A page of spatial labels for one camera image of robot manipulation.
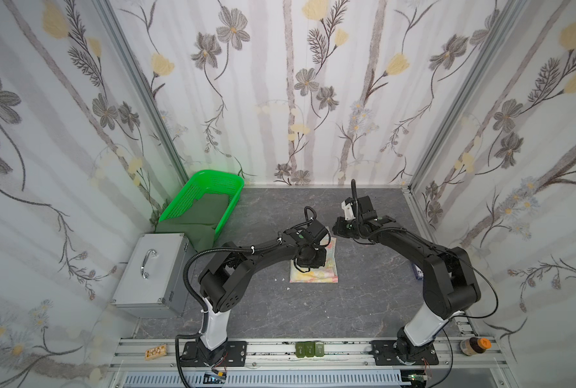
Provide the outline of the floral pastel skirt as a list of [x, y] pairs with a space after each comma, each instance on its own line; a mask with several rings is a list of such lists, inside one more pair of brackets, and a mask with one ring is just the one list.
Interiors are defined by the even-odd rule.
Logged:
[[291, 261], [290, 283], [338, 283], [339, 276], [335, 258], [336, 238], [331, 237], [326, 247], [325, 265], [320, 268], [299, 267]]

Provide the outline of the dark green skirt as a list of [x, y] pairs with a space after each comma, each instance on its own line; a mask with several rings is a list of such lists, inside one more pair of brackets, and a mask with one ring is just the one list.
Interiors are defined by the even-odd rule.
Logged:
[[197, 252], [211, 249], [215, 243], [215, 231], [228, 204], [227, 194], [206, 193], [181, 216], [160, 221], [155, 232], [184, 234]]

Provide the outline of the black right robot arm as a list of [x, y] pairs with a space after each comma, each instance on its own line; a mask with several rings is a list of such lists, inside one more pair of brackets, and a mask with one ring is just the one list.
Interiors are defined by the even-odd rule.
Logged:
[[481, 299], [480, 286], [467, 252], [423, 239], [388, 216], [375, 212], [370, 197], [348, 198], [344, 214], [333, 226], [337, 237], [366, 240], [391, 248], [417, 266], [423, 274], [424, 303], [398, 332], [396, 357], [410, 365], [431, 353], [433, 341], [451, 318]]

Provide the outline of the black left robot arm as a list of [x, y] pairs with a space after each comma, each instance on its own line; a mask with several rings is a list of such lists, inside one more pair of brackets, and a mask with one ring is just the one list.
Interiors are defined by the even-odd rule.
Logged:
[[254, 275], [282, 262], [293, 263], [301, 273], [322, 268], [330, 243], [328, 228], [312, 218], [269, 242], [248, 247], [226, 242], [206, 251], [211, 259], [198, 276], [200, 291], [190, 292], [202, 306], [202, 330], [196, 346], [203, 362], [217, 365], [228, 354], [230, 311], [242, 301]]

